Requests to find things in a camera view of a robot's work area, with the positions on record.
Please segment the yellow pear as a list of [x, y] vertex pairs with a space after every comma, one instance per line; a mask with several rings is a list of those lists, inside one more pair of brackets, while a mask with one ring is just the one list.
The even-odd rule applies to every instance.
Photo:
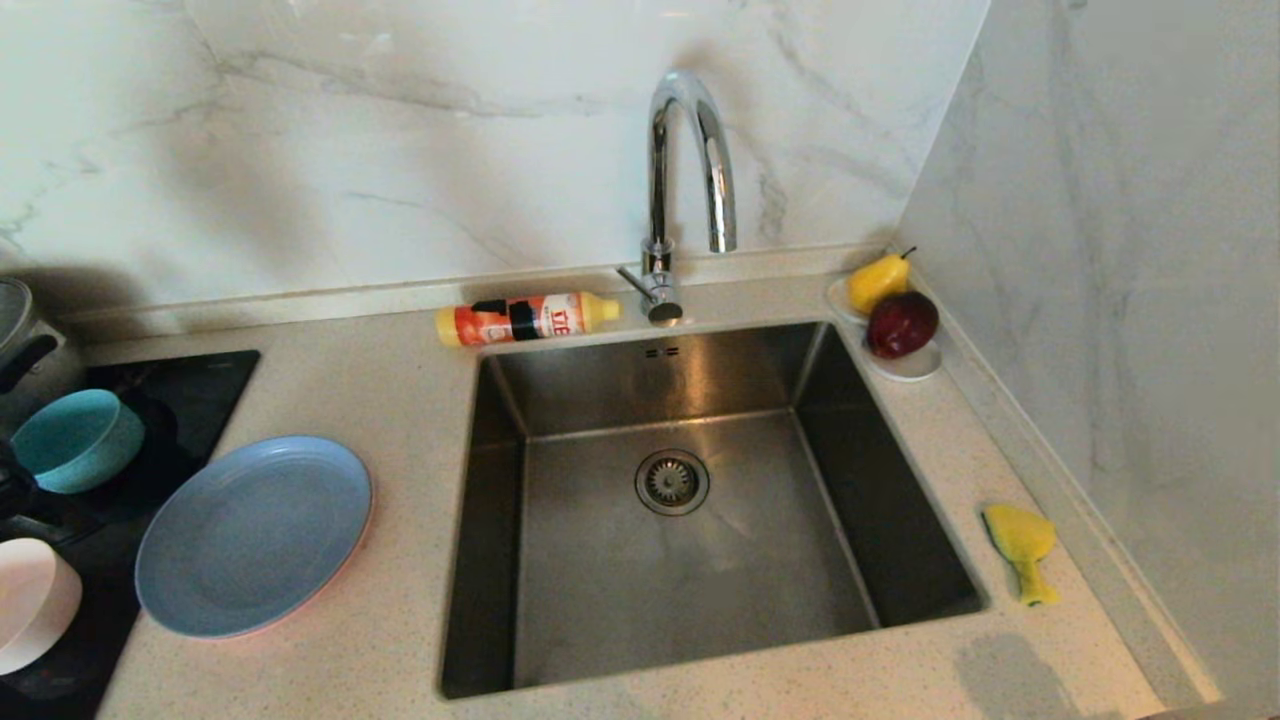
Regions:
[[911, 272], [909, 258], [916, 250], [918, 246], [913, 246], [905, 252], [888, 254], [855, 270], [847, 278], [850, 307], [869, 316], [882, 300], [906, 292]]

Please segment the dark red apple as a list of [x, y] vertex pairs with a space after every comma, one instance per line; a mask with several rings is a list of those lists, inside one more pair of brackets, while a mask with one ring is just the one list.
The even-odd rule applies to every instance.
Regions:
[[940, 310], [918, 291], [891, 295], [872, 311], [865, 333], [872, 355], [905, 357], [923, 348], [940, 328]]

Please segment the small white fruit dish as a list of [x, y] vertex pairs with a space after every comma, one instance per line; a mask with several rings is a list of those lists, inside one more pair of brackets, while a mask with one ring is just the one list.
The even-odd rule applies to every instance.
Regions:
[[867, 342], [869, 316], [858, 313], [849, 302], [849, 277], [837, 277], [826, 291], [826, 301], [844, 322], [855, 328], [859, 348], [870, 364], [870, 369], [883, 378], [904, 383], [916, 383], [928, 379], [942, 368], [943, 355], [937, 340], [929, 340], [918, 351], [896, 359], [876, 356]]

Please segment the pale pink bowl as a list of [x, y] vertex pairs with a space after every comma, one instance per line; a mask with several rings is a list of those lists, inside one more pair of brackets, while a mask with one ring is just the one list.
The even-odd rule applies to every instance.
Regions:
[[82, 593], [79, 574], [49, 543], [0, 542], [0, 676], [28, 667], [64, 637]]

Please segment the chrome gooseneck faucet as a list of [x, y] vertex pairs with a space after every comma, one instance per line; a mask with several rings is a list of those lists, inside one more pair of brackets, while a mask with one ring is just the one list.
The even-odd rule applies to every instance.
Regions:
[[708, 87], [690, 69], [672, 69], [658, 82], [649, 106], [646, 135], [648, 236], [641, 243], [640, 273], [626, 266], [616, 272], [641, 296], [640, 309], [654, 327], [669, 328], [684, 319], [675, 273], [675, 240], [669, 234], [668, 209], [668, 115], [686, 115], [701, 165], [707, 199], [707, 231], [713, 254], [739, 247], [736, 187], [728, 136]]

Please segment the black glass cooktop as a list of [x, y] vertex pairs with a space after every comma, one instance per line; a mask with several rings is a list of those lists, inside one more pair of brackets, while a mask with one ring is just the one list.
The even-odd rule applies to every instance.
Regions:
[[[132, 392], [165, 404], [177, 416], [179, 443], [197, 457], [200, 470], [259, 359], [259, 351], [242, 350], [93, 366], [88, 384], [111, 391], [123, 402]], [[79, 574], [79, 610], [45, 656], [0, 676], [0, 720], [93, 720], [140, 616], [134, 561], [156, 511], [69, 544], [51, 544]]]

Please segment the stainless steel pot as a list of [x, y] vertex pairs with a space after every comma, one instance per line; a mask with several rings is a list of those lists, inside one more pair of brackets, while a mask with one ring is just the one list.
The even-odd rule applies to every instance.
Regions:
[[45, 319], [32, 290], [0, 277], [0, 433], [84, 386], [79, 346]]

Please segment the black frying pan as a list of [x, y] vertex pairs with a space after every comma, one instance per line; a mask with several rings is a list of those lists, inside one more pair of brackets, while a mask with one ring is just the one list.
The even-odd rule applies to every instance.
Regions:
[[140, 452], [120, 474], [81, 495], [32, 489], [26, 509], [0, 520], [0, 542], [35, 537], [69, 544], [111, 525], [127, 524], [157, 510], [198, 469], [197, 457], [179, 443], [177, 415], [145, 395], [124, 396], [145, 428]]

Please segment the pink plate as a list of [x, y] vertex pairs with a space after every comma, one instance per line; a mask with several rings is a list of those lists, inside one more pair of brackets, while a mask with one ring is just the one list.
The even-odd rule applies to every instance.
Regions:
[[339, 588], [342, 584], [346, 583], [346, 578], [349, 575], [351, 569], [364, 561], [362, 556], [365, 555], [365, 550], [369, 546], [369, 538], [372, 534], [372, 529], [378, 524], [379, 514], [380, 514], [379, 501], [376, 497], [374, 497], [370, 505], [370, 512], [365, 520], [365, 524], [356, 541], [356, 544], [353, 546], [353, 548], [351, 550], [343, 564], [335, 570], [335, 573], [326, 582], [324, 582], [317, 591], [311, 593], [310, 597], [307, 597], [296, 607], [285, 611], [279, 618], [275, 618], [271, 621], [262, 624], [261, 626], [256, 626], [250, 632], [239, 633], [237, 635], [225, 638], [225, 641], [241, 642], [241, 641], [247, 641], [248, 638], [255, 638], [256, 635], [261, 635], [262, 633], [273, 632], [278, 626], [284, 626], [287, 624], [293, 623], [294, 619], [300, 615], [305, 616], [307, 612], [310, 612], [310, 609], [316, 603], [326, 602], [326, 598], [334, 594], [337, 588]]

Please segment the stainless steel sink basin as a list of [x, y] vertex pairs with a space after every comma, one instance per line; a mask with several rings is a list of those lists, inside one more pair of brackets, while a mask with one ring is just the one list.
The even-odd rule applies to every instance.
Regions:
[[[695, 512], [641, 505], [663, 448]], [[979, 612], [986, 597], [828, 322], [484, 354], [447, 700]]]

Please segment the yellow green sponge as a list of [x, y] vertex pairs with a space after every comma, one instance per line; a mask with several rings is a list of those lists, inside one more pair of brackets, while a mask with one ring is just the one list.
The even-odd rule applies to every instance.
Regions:
[[1005, 503], [984, 506], [980, 516], [993, 546], [1018, 579], [1020, 602], [1028, 607], [1057, 603], [1059, 592], [1041, 574], [1041, 561], [1057, 543], [1053, 523]]

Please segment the teal bowl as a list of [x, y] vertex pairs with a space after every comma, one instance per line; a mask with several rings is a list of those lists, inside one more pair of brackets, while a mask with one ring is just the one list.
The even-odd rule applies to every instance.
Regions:
[[145, 442], [140, 416], [108, 389], [82, 389], [42, 407], [12, 438], [36, 486], [79, 495], [119, 475]]

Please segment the blue grey plate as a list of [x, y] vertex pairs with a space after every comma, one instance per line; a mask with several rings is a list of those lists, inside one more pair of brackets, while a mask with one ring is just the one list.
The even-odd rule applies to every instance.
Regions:
[[200, 641], [261, 632], [340, 573], [374, 500], [365, 461], [334, 439], [280, 436], [233, 450], [154, 515], [134, 561], [141, 609]]

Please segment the round metal drain strainer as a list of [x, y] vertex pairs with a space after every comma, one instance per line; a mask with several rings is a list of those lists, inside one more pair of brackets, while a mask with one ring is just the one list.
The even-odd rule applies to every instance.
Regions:
[[710, 473], [699, 456], [681, 448], [663, 448], [639, 464], [634, 484], [639, 501], [649, 511], [681, 518], [705, 502]]

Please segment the orange dish soap bottle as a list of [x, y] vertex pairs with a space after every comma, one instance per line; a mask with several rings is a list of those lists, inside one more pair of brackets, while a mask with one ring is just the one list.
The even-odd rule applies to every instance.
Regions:
[[451, 347], [480, 347], [591, 334], [622, 316], [620, 301], [590, 292], [493, 299], [435, 311], [436, 336]]

